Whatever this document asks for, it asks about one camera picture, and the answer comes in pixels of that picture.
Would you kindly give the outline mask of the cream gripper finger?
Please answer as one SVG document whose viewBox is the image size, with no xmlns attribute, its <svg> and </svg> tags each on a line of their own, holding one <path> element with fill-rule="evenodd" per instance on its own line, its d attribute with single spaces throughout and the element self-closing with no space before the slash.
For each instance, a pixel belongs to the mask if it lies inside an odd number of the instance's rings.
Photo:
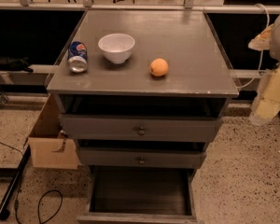
<svg viewBox="0 0 280 224">
<path fill-rule="evenodd" d="M 273 30 L 273 25 L 266 27 L 260 34 L 253 38 L 249 43 L 248 47 L 253 50 L 263 51 L 270 48 L 270 39 Z"/>
<path fill-rule="evenodd" d="M 269 123 L 280 111 L 280 66 L 267 71 L 260 79 L 258 95 L 251 106 L 249 120 L 261 126 Z"/>
</svg>

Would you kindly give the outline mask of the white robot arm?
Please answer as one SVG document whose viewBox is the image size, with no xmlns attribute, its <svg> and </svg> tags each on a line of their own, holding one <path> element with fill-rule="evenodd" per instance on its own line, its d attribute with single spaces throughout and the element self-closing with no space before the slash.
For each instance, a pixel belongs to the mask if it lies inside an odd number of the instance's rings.
<svg viewBox="0 0 280 224">
<path fill-rule="evenodd" d="M 257 51 L 268 50 L 277 60 L 277 67 L 260 79 L 258 95 L 251 106 L 249 120 L 260 126 L 272 121 L 280 111 L 280 15 L 253 38 L 248 47 Z"/>
</svg>

